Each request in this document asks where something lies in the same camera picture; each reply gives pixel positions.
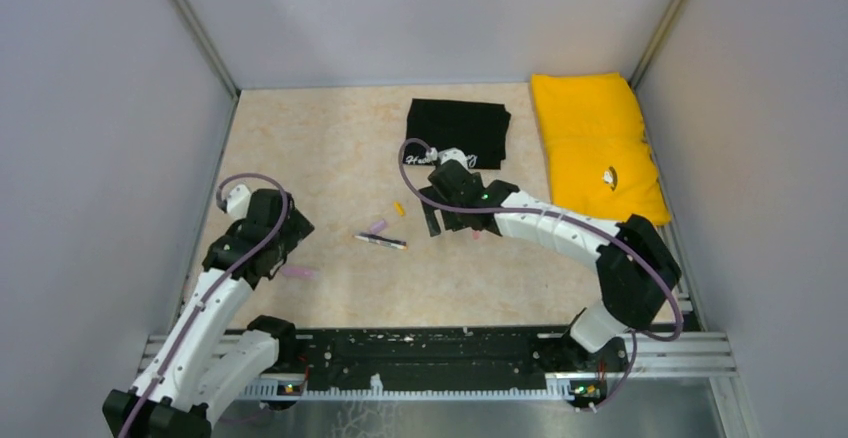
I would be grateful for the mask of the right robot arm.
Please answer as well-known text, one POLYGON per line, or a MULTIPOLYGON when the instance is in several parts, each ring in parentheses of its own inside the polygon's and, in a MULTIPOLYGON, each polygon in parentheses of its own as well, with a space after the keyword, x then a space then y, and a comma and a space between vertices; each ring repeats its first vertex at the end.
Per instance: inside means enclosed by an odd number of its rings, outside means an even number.
POLYGON ((682 271, 655 226, 632 214, 622 222, 581 215, 544 203, 502 180, 485 184, 455 159, 439 164, 418 189, 433 236, 466 228, 526 240, 596 273, 601 297, 569 326, 563 356, 576 370, 590 369, 603 347, 628 331, 645 331, 682 271))

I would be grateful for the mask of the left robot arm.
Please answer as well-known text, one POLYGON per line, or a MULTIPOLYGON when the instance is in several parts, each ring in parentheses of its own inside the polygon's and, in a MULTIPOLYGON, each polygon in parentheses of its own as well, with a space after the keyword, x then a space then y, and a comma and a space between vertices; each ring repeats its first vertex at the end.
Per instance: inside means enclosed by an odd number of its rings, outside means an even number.
POLYGON ((184 313, 126 391, 102 412, 116 437, 209 437, 223 412, 266 371, 298 373, 306 359, 289 321, 254 318, 222 356, 214 351, 262 279, 272 279, 314 227, 278 189, 250 194, 241 216, 209 247, 184 313))

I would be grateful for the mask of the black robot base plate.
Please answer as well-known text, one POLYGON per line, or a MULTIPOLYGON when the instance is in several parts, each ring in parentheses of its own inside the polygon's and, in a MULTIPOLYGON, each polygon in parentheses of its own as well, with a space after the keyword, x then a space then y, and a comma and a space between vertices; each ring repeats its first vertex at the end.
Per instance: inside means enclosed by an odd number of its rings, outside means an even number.
POLYGON ((270 372, 303 375, 314 392, 541 390, 556 373, 607 378, 629 363, 625 342, 584 351, 561 326, 312 328, 285 339, 270 372))

